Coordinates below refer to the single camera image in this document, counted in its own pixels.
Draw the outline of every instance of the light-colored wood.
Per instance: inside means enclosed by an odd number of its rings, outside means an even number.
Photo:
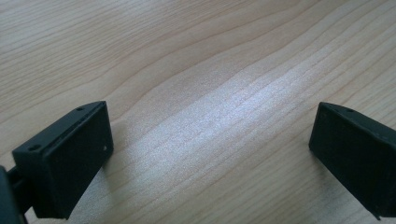
[[[375,223],[307,144],[320,101],[396,128],[396,1],[2,1],[0,163],[98,100],[68,223]]]

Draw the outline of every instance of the table surface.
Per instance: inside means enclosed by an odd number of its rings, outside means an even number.
[[[321,101],[396,128],[395,74],[394,0],[2,0],[0,163],[106,100],[113,156],[31,223],[375,223],[308,141]]]

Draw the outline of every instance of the black object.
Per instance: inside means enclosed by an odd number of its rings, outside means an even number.
[[[16,166],[0,167],[0,223],[69,218],[113,152],[106,102],[83,105],[12,151]]]
[[[396,217],[396,132],[352,109],[320,103],[309,147],[378,220]]]

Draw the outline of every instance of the screw hole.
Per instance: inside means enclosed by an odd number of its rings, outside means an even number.
[[[29,147],[27,150],[28,151],[35,151],[35,150],[38,150],[40,147],[41,147],[40,145],[34,145],[32,147]]]

